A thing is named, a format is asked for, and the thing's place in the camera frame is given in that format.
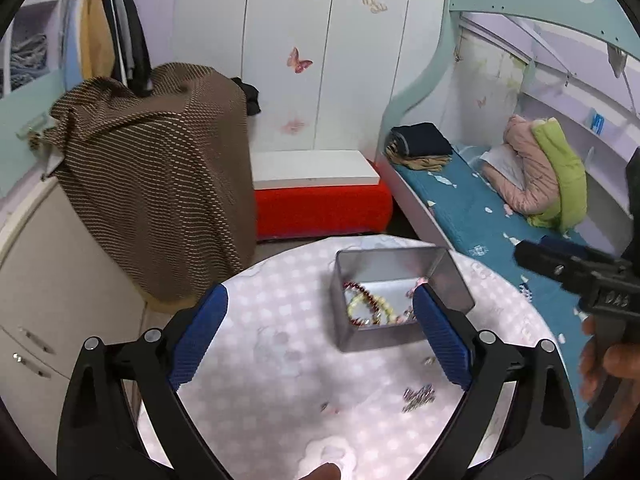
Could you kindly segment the right hand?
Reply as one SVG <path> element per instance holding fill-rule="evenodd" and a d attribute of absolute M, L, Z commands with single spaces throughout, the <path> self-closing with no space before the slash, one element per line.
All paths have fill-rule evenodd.
<path fill-rule="evenodd" d="M 582 331 L 590 337 L 579 364 L 585 424 L 597 432 L 615 425 L 622 434 L 639 408 L 639 325 L 589 315 Z"/>

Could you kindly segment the left hand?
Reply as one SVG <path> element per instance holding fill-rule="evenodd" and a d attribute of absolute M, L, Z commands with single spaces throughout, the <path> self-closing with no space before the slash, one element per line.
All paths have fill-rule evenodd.
<path fill-rule="evenodd" d="M 325 463 L 300 480 L 341 480 L 341 469 L 334 463 Z"/>

